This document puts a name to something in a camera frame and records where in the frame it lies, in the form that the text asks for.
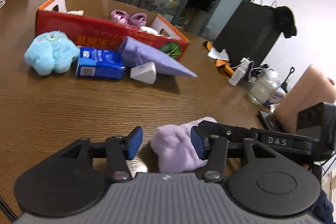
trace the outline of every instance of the blue fabric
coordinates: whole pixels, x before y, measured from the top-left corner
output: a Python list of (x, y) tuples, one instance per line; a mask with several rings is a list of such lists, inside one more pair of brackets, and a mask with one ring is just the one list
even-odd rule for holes
[(79, 49), (66, 34), (53, 31), (37, 36), (24, 58), (27, 65), (33, 67), (39, 75), (49, 75), (52, 71), (65, 73), (78, 56)]
[(333, 220), (334, 206), (328, 200), (327, 194), (321, 189), (320, 196), (313, 209), (313, 215), (321, 220), (324, 224), (334, 224)]

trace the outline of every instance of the wooden table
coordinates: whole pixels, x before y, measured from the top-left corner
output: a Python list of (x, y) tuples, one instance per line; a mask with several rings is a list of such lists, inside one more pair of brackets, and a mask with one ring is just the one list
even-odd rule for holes
[[(63, 75), (38, 76), (23, 55), (34, 38), (36, 8), (45, 1), (6, 0), (0, 8), (0, 195), (17, 215), (16, 178), (80, 137), (102, 142), (142, 126), (142, 146), (129, 162), (134, 175), (157, 171), (148, 142), (160, 125), (205, 116), (234, 126), (260, 125), (246, 89), (230, 86), (207, 57), (202, 40), (192, 35), (181, 63), (197, 78), (158, 75), (154, 85), (146, 85), (76, 78), (75, 67)], [(95, 166), (106, 172), (105, 161)], [(8, 223), (2, 213), (0, 223)]]

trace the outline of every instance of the blue plush toy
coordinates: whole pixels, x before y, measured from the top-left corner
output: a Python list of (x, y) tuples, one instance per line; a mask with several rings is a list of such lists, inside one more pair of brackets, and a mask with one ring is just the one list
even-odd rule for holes
[(78, 56), (79, 49), (66, 34), (53, 31), (37, 36), (24, 58), (39, 75), (49, 75), (52, 71), (65, 73)]

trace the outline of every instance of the blue carton package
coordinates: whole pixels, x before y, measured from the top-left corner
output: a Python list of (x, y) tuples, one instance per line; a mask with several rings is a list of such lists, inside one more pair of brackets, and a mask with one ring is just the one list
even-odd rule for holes
[(120, 80), (125, 71), (118, 52), (81, 47), (77, 64), (77, 76), (90, 76)]

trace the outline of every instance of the white paper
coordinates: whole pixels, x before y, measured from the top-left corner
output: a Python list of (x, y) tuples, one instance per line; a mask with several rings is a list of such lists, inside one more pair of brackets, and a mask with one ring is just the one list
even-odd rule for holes
[(222, 52), (218, 52), (214, 47), (212, 47), (211, 51), (208, 53), (208, 56), (212, 59), (229, 61), (229, 56), (227, 55), (225, 49), (223, 49)]

